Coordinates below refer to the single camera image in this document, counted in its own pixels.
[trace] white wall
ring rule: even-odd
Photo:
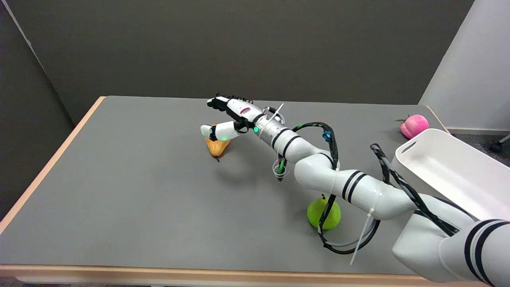
[[[475,0],[420,104],[448,128],[510,130],[509,0]]]

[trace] green pear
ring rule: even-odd
[[[322,195],[321,198],[312,201],[312,203],[310,203],[310,205],[308,206],[307,209],[308,221],[315,228],[319,226],[319,219],[322,213],[324,212],[327,200],[328,198]],[[322,229],[326,230],[335,228],[340,222],[341,217],[342,215],[340,214],[340,206],[338,206],[338,203],[334,202],[333,207],[331,207],[331,210],[327,215],[324,225],[322,225]]]

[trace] toy fruit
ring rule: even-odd
[[[319,219],[322,213],[324,212],[327,200],[328,198],[322,195],[321,198],[312,201],[312,203],[310,203],[310,205],[308,206],[307,209],[308,221],[315,228],[317,228],[317,226],[319,225]],[[341,217],[342,215],[340,214],[340,206],[338,206],[338,203],[335,202],[333,203],[333,207],[331,207],[331,210],[327,215],[324,225],[322,225],[322,229],[335,228],[340,222]]]
[[[409,139],[428,129],[427,119],[420,114],[412,115],[407,119],[399,119],[397,122],[403,122],[400,125],[400,131]]]
[[[230,140],[226,140],[226,141],[219,141],[219,140],[212,141],[212,140],[210,140],[210,139],[208,139],[206,137],[205,137],[205,139],[206,139],[206,144],[207,144],[207,148],[209,149],[209,152],[219,162],[218,157],[226,149],[226,146],[228,146],[228,144],[230,143]]]

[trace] yellow pear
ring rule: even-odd
[[[206,137],[205,137],[205,139],[206,139],[207,147],[209,148],[209,152],[214,157],[220,156],[223,153],[223,151],[225,150],[226,146],[228,146],[228,144],[230,143],[230,140],[212,141]]]

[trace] white plastic basket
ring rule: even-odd
[[[419,193],[436,190],[480,220],[510,220],[510,168],[444,131],[404,143],[392,165]]]

